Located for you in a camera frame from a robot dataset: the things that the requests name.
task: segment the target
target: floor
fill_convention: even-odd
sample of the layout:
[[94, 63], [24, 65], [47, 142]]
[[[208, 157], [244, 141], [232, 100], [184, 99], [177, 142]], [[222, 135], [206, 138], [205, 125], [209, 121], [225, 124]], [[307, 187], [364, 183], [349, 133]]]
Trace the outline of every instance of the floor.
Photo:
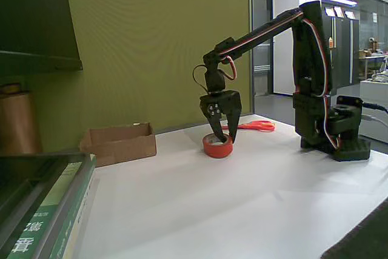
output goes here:
[[[337, 90], [332, 96], [332, 104], [336, 103], [338, 95], [360, 96], [360, 85], [352, 85]], [[285, 124], [295, 125], [295, 111], [292, 107], [292, 97], [284, 95], [264, 95], [255, 97], [255, 113], [267, 118], [281, 121]], [[388, 144], [364, 137], [371, 142], [371, 148], [378, 152], [388, 154]]]

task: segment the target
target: glass door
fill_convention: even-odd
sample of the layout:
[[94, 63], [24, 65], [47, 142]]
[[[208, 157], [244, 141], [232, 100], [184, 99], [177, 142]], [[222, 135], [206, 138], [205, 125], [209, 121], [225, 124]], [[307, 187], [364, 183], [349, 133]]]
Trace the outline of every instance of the glass door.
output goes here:
[[[252, 29], [272, 19], [272, 0], [252, 0]], [[253, 49], [253, 97], [273, 93], [273, 40]]]

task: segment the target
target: green wall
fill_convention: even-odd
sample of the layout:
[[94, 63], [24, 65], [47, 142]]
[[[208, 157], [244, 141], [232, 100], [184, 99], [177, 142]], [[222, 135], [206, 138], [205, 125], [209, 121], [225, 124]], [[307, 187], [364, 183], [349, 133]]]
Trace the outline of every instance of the green wall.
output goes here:
[[[26, 81], [46, 151], [77, 146], [89, 127], [150, 121], [161, 130], [205, 121], [192, 68], [216, 43], [249, 30], [248, 0], [69, 2], [84, 70]], [[236, 66], [238, 79], [227, 87], [240, 91], [247, 113], [248, 54]]]

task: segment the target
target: black cable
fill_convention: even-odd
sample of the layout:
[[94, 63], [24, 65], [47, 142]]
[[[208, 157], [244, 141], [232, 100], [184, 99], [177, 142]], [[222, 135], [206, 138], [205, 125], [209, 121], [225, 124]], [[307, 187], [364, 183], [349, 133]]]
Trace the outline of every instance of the black cable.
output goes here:
[[388, 114], [388, 109], [386, 109], [384, 106], [381, 106], [377, 103], [363, 103], [363, 107], [365, 107], [367, 109], [381, 110], [381, 111], [386, 112]]
[[199, 83], [199, 82], [195, 79], [194, 72], [195, 72], [195, 69], [197, 69], [197, 68], [199, 68], [199, 67], [205, 67], [205, 68], [206, 68], [205, 65], [197, 65], [197, 66], [194, 67], [194, 69], [193, 69], [193, 79], [194, 79], [194, 82], [196, 82], [199, 86], [201, 86], [201, 87], [206, 91], [207, 94], [209, 94], [209, 91], [207, 91], [206, 87], [204, 87], [201, 83]]

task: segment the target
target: white table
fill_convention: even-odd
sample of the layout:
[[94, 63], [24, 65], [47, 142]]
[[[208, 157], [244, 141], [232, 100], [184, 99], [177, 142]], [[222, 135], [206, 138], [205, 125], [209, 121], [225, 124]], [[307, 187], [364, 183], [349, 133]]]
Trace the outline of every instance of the white table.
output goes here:
[[383, 62], [385, 59], [388, 58], [387, 55], [381, 55], [381, 56], [371, 56], [371, 57], [361, 57], [359, 60], [365, 61], [365, 69], [364, 69], [364, 80], [368, 78], [368, 62], [370, 60], [377, 60], [377, 59], [383, 59]]
[[202, 152], [204, 125], [97, 169], [76, 258], [319, 258], [388, 196], [388, 156], [339, 163], [276, 126], [239, 130], [223, 160]]
[[[388, 108], [388, 83], [361, 81], [360, 98], [366, 103], [377, 103]], [[388, 123], [388, 115], [380, 110], [363, 108], [363, 114], [372, 115]], [[360, 135], [388, 143], [388, 129], [380, 123], [362, 121]]]

